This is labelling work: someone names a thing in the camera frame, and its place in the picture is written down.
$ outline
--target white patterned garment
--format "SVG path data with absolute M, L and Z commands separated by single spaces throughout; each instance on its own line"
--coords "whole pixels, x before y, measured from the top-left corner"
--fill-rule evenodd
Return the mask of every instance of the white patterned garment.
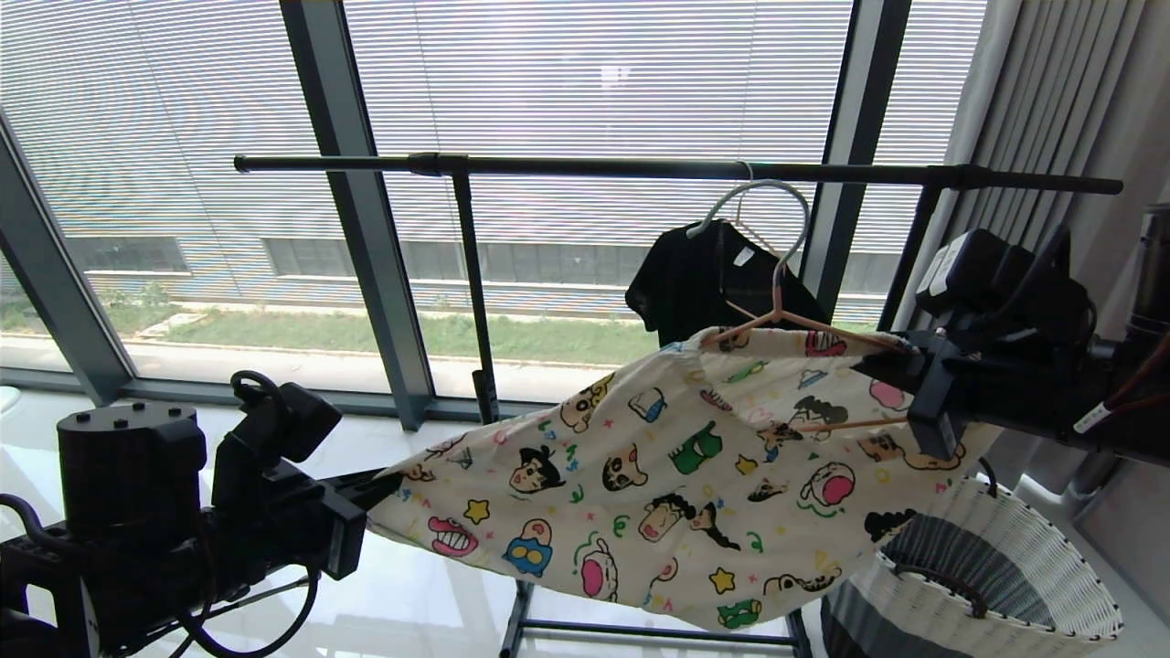
M 558 591 L 738 629 L 867 566 L 998 433 L 921 454 L 910 397 L 852 370 L 876 350 L 817 331 L 711 328 L 559 406 L 476 429 L 387 468 L 370 529 Z

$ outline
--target black cylindrical motor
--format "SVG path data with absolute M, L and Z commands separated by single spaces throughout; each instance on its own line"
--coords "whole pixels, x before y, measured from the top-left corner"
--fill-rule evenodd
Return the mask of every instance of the black cylindrical motor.
M 207 445 L 192 406 L 135 403 L 57 423 L 66 527 L 83 541 L 168 547 L 194 534 Z
M 1152 349 L 1170 330 L 1170 203 L 1145 210 L 1137 262 L 1137 296 L 1126 329 L 1130 341 Z

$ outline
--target glossy tiled floor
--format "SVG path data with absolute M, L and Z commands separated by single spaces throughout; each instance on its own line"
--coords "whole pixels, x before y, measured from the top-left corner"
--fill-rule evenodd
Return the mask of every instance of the glossy tiled floor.
M 62 516 L 56 434 L 61 417 L 88 409 L 87 399 L 26 392 L 0 414 L 0 488 L 32 502 L 46 523 Z M 201 407 L 199 423 L 214 450 L 219 438 L 240 419 L 234 409 Z M 428 423 L 414 434 L 404 433 L 395 420 L 347 417 L 303 465 L 315 477 L 329 477 L 393 464 L 425 446 L 461 431 L 460 425 Z M 204 471 L 202 495 L 209 499 L 211 472 Z M 1058 501 L 1032 494 L 1034 503 L 1062 525 L 1066 534 L 1094 564 L 1122 605 L 1126 632 L 1117 645 L 1097 653 L 1115 657 L 1165 656 L 1170 630 L 1163 626 L 1117 575 L 1100 561 L 1079 536 L 1064 523 Z M 14 516 L 5 512 L 0 539 L 20 534 Z M 276 583 L 298 577 L 292 569 L 276 574 Z M 511 611 L 515 582 L 504 576 L 480 571 L 376 535 L 366 535 L 362 567 L 349 578 L 323 580 L 317 603 L 302 631 L 276 656 L 309 657 L 488 657 L 500 649 Z M 296 615 L 303 591 L 270 598 L 243 611 L 208 623 L 209 632 L 232 649 L 255 650 L 278 636 Z M 813 644 L 818 644 L 819 604 L 805 610 Z M 649 615 L 631 608 L 537 590 L 531 617 L 581 621 L 621 625 L 689 628 L 669 617 Z M 783 622 L 752 629 L 755 633 L 783 633 Z M 529 631 L 521 658 L 541 656 L 591 656 L 640 658 L 708 658 L 714 656 L 787 656 L 783 649 L 749 650 L 710 643 L 663 644 L 661 640 L 612 643 L 597 636 L 548 635 Z M 139 656 L 170 654 L 180 633 L 164 638 Z M 824 656 L 814 646 L 818 656 Z M 197 647 L 188 656 L 201 656 Z

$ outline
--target woven basket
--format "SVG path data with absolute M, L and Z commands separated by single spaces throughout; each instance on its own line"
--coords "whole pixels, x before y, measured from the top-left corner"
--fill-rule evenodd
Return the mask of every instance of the woven basket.
M 834 658 L 1086 656 L 1123 625 L 1101 580 L 1048 520 L 970 479 L 827 595 L 821 619 Z

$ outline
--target black clothing rack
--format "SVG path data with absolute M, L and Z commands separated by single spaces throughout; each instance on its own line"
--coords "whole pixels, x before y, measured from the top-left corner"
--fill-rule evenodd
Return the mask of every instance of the black clothing rack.
M 488 311 L 483 296 L 483 276 L 480 269 L 479 248 L 475 239 L 475 222 L 472 213 L 470 174 L 516 176 L 567 176 L 607 178 L 680 178 L 707 180 L 739 180 L 749 171 L 739 160 L 646 160 L 646 159 L 598 159 L 598 158 L 491 158 L 455 153 L 413 153 L 406 157 L 248 157 L 236 156 L 235 169 L 247 171 L 410 171 L 420 176 L 452 179 L 459 225 L 463 240 L 463 258 L 467 261 L 467 279 L 470 288 L 472 314 L 479 343 L 480 370 L 472 373 L 480 418 L 484 424 L 500 420 L 500 402 L 496 396 L 495 371 L 491 365 L 491 344 L 488 336 Z M 882 308 L 879 329 L 889 329 L 894 314 L 906 292 L 914 261 L 925 235 L 930 215 L 944 189 L 976 190 L 980 187 L 1017 187 L 1059 192 L 1088 192 L 1116 194 L 1121 183 L 1097 178 L 1049 176 L 1038 173 L 998 172 L 977 165 L 947 166 L 873 166 L 873 165 L 812 165 L 750 163 L 750 171 L 757 179 L 777 178 L 785 181 L 811 183 L 866 183 L 893 185 L 920 185 L 922 192 L 915 208 L 914 220 L 906 239 L 906 249 L 899 260 L 889 296 Z M 787 616 L 791 636 L 752 636 L 742 633 L 709 633 L 703 631 L 680 631 L 584 624 L 578 622 L 555 622 L 530 619 L 529 604 L 534 587 L 529 582 L 516 581 L 516 599 L 504 631 L 500 649 L 501 658 L 515 658 L 525 629 L 571 631 L 584 633 L 656 637 L 686 640 L 714 640 L 735 644 L 791 646 L 797 658 L 811 658 L 808 635 L 800 610 Z

